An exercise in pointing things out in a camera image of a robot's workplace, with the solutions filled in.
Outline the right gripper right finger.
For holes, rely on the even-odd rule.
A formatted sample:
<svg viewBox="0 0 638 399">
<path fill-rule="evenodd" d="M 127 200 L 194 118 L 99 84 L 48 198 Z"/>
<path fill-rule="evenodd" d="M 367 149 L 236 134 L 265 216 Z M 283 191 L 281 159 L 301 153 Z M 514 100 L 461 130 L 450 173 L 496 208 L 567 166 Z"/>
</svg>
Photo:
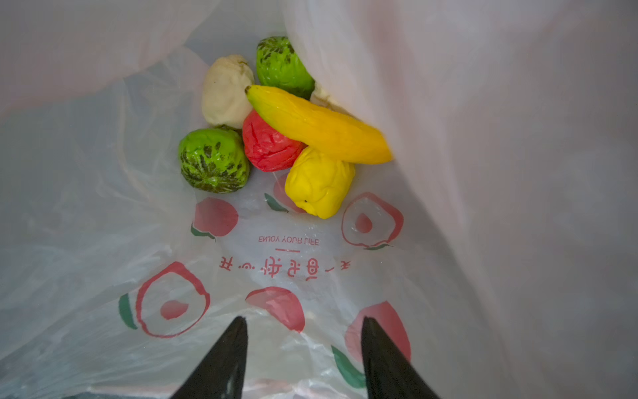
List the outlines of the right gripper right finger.
<svg viewBox="0 0 638 399">
<path fill-rule="evenodd" d="M 440 399 L 374 318 L 364 317 L 361 344 L 369 398 Z"/>
</svg>

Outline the yellow fake lemon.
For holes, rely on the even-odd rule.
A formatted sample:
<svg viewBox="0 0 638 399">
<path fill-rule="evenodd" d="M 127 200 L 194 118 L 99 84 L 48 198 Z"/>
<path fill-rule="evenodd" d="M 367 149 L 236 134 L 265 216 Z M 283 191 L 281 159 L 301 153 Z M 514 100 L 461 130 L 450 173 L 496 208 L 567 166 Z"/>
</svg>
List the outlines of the yellow fake lemon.
<svg viewBox="0 0 638 399">
<path fill-rule="evenodd" d="M 307 214 L 330 219 L 342 206 L 355 175 L 354 164 L 307 147 L 290 169 L 285 193 Z"/>
</svg>

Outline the pink plastic bag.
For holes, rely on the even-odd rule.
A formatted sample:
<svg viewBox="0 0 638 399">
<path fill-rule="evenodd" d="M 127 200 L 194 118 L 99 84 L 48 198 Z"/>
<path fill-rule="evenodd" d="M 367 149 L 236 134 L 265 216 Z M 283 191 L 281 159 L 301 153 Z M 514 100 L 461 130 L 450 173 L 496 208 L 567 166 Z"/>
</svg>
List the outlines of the pink plastic bag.
<svg viewBox="0 0 638 399">
<path fill-rule="evenodd" d="M 339 214 L 193 190 L 209 63 L 282 33 L 395 161 Z M 637 395 L 634 1 L 4 1 L 1 395 L 161 398 L 236 317 L 245 398 Z"/>
</svg>

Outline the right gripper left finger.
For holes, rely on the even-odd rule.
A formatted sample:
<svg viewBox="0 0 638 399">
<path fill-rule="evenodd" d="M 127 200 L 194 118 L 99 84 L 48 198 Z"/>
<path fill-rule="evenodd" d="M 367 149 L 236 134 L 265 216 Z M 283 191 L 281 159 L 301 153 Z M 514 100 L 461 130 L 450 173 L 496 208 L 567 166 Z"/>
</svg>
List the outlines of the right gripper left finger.
<svg viewBox="0 0 638 399">
<path fill-rule="evenodd" d="M 244 317 L 236 317 L 171 399 L 240 399 L 243 394 L 249 335 Z"/>
</svg>

